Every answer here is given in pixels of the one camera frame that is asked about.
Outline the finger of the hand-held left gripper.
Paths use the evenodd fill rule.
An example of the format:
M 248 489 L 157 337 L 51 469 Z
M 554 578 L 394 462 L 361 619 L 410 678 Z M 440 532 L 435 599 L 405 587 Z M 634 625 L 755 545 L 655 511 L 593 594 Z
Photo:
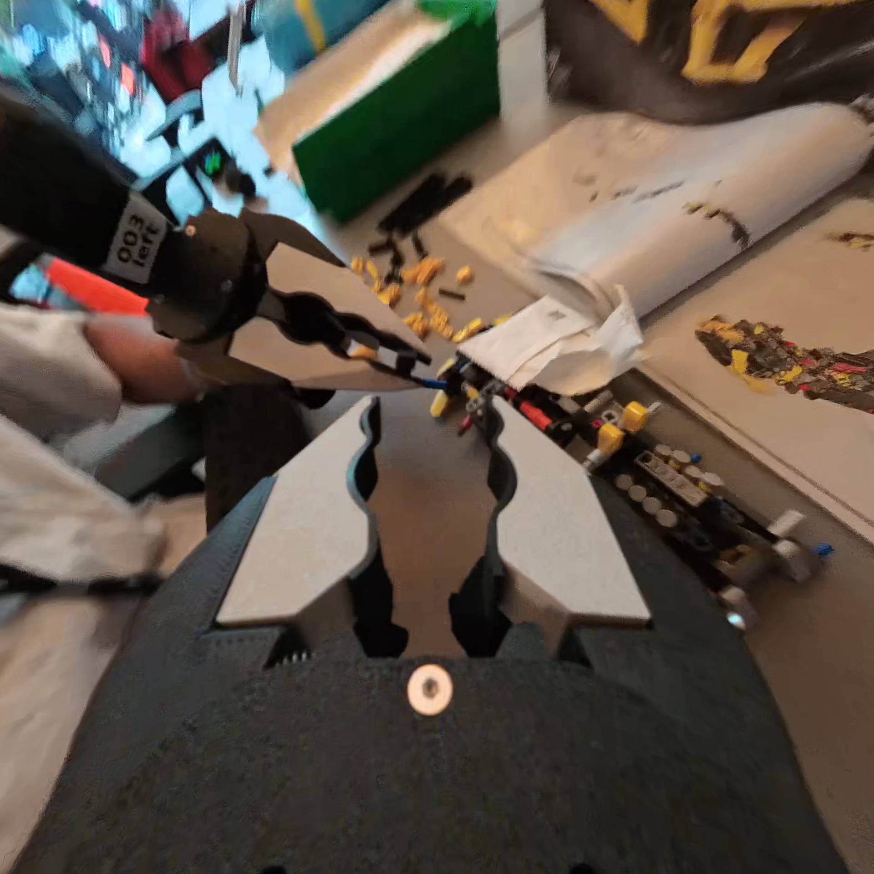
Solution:
M 295 342 L 269 320 L 251 320 L 210 342 L 181 342 L 178 352 L 205 378 L 225 386 L 284 380 L 299 389 L 372 393 L 416 386 L 377 359 L 336 354 L 319 342 Z
M 346 331 L 372 327 L 428 349 L 398 312 L 385 306 L 347 266 L 280 243 L 268 258 L 266 272 L 261 318 L 275 323 L 295 342 L 319 342 L 345 355 Z

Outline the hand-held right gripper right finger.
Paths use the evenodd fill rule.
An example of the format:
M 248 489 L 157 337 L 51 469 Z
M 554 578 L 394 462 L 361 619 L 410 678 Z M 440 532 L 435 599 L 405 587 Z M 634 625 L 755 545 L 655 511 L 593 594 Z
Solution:
M 497 516 L 509 579 L 501 611 L 514 624 L 645 626 L 650 610 L 584 467 L 503 398 L 493 460 L 510 496 Z

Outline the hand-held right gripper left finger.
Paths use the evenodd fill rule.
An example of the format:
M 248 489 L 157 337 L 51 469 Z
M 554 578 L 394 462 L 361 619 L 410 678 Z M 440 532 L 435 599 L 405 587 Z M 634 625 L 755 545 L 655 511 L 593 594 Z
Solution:
M 216 615 L 218 625 L 352 625 L 350 583 L 376 555 L 354 482 L 375 445 L 379 398 L 364 396 L 276 475 Z

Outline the partly built lego car chassis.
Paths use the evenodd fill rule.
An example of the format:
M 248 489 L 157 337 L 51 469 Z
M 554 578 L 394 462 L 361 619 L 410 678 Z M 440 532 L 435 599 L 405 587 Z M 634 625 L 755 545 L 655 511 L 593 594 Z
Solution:
M 430 410 L 434 418 L 463 400 L 466 413 L 458 428 L 463 435 L 484 426 L 487 398 L 507 400 L 647 519 L 741 630 L 756 621 L 749 596 L 756 585 L 774 574 L 807 584 L 823 572 L 835 552 L 829 543 L 812 546 L 798 539 L 806 519 L 800 512 L 787 510 L 764 520 L 719 475 L 699 467 L 699 455 L 656 442 L 646 428 L 661 408 L 657 400 L 620 404 L 609 389 L 582 396 L 536 386 L 515 390 L 459 353 L 436 378 L 449 381 L 452 389 L 436 391 Z

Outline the group of yellow lego connectors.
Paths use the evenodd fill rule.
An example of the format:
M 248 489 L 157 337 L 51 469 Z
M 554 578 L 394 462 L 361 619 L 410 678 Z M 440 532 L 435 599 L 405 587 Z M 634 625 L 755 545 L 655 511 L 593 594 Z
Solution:
M 424 256 L 412 267 L 394 265 L 387 271 L 381 271 L 371 258 L 357 256 L 352 259 L 350 267 L 354 275 L 363 280 L 372 292 L 392 310 L 398 309 L 408 292 L 412 294 L 413 309 L 403 316 L 402 320 L 422 340 L 437 335 L 455 345 L 460 345 L 478 334 L 506 323 L 512 316 L 511 313 L 507 313 L 492 320 L 477 316 L 456 323 L 444 306 L 452 300 L 439 295 L 438 288 L 442 287 L 432 287 L 432 281 L 437 279 L 446 267 L 446 261 L 440 257 Z

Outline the lego instruction booklet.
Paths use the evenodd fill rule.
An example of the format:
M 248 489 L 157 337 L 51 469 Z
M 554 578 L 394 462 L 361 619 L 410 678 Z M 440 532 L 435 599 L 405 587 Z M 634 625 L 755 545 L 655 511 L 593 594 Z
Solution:
M 872 353 L 872 121 L 810 103 L 685 127 L 581 115 L 451 207 L 441 231 L 533 295 L 607 317 L 628 295 L 641 372 L 788 485 L 872 540 L 871 393 L 826 400 L 756 380 L 696 338 L 710 318 Z

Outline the lego set cardboard box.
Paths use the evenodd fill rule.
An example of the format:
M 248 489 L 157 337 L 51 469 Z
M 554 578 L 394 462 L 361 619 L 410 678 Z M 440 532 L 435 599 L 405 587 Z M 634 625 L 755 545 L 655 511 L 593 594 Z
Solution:
M 550 96 L 715 124 L 872 95 L 872 1 L 547 1 Z

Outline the person's left hand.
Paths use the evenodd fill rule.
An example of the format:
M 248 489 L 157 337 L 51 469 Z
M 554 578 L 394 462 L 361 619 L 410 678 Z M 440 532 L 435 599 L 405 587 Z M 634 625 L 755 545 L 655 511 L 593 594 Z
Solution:
M 83 335 L 117 378 L 127 403 L 179 405 L 204 393 L 177 343 L 156 333 L 146 317 L 93 314 L 83 325 Z

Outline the small black display device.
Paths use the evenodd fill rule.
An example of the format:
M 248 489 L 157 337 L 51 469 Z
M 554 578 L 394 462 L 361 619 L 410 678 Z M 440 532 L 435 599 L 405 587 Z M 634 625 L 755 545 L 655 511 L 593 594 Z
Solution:
M 222 141 L 216 137 L 206 139 L 191 155 L 194 174 L 201 174 L 210 181 L 221 179 L 232 159 Z

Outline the orange red object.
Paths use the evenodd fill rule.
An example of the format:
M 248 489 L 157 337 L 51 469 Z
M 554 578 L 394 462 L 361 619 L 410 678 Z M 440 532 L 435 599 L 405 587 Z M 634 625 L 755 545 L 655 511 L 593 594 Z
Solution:
M 50 258 L 44 272 L 52 286 L 61 288 L 68 297 L 91 312 L 147 316 L 145 297 L 66 260 Z

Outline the green plastic bin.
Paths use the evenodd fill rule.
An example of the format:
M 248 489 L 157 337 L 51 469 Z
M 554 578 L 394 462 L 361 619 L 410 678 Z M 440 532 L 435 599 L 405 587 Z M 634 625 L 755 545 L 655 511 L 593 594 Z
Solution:
M 293 148 L 317 212 L 345 224 L 500 114 L 495 2 L 414 2 L 450 33 Z

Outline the red office chair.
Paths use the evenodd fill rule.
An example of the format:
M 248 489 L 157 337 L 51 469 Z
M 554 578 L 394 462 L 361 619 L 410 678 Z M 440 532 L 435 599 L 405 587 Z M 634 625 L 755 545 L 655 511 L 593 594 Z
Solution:
M 152 3 L 142 40 L 141 65 L 167 105 L 199 91 L 215 68 L 209 52 L 191 38 L 189 25 L 173 2 Z

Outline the white printed t-shirt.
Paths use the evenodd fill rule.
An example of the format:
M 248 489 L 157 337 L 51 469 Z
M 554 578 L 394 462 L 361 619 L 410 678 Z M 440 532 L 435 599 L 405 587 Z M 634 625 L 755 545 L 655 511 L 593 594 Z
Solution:
M 2 304 L 2 571 L 49 584 L 155 570 L 158 520 L 70 465 L 58 440 L 121 411 L 121 374 L 84 313 Z M 2 625 L 1 855 L 10 872 L 48 802 L 117 645 L 118 614 L 68 594 Z

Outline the light blue plastic packet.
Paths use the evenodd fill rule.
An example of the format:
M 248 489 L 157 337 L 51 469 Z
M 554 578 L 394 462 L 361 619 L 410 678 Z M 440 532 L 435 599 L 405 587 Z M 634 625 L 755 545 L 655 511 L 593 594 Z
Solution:
M 257 1 L 250 23 L 263 37 L 272 62 L 292 74 L 385 5 L 386 1 Z

